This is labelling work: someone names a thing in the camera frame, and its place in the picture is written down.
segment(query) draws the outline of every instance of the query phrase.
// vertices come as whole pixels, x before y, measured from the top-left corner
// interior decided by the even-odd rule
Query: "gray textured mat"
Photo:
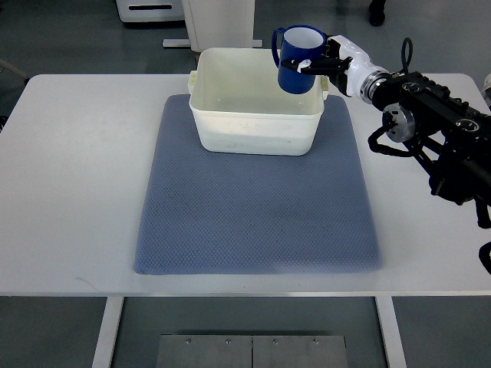
[[[329,97],[304,156],[211,153],[189,95],[166,102],[134,270],[141,274],[368,272],[381,266],[344,101]]]

